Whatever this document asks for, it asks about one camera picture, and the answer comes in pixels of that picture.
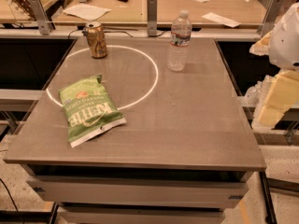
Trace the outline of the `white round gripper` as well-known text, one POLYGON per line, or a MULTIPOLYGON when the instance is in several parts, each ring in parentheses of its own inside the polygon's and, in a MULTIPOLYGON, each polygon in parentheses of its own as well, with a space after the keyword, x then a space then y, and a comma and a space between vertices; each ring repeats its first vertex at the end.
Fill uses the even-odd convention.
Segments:
POLYGON ((269 53, 271 64, 283 69, 276 74, 263 100, 257 122, 274 128, 284 114, 299 101, 299 3, 294 3, 271 33, 254 43, 249 52, 257 56, 269 53))

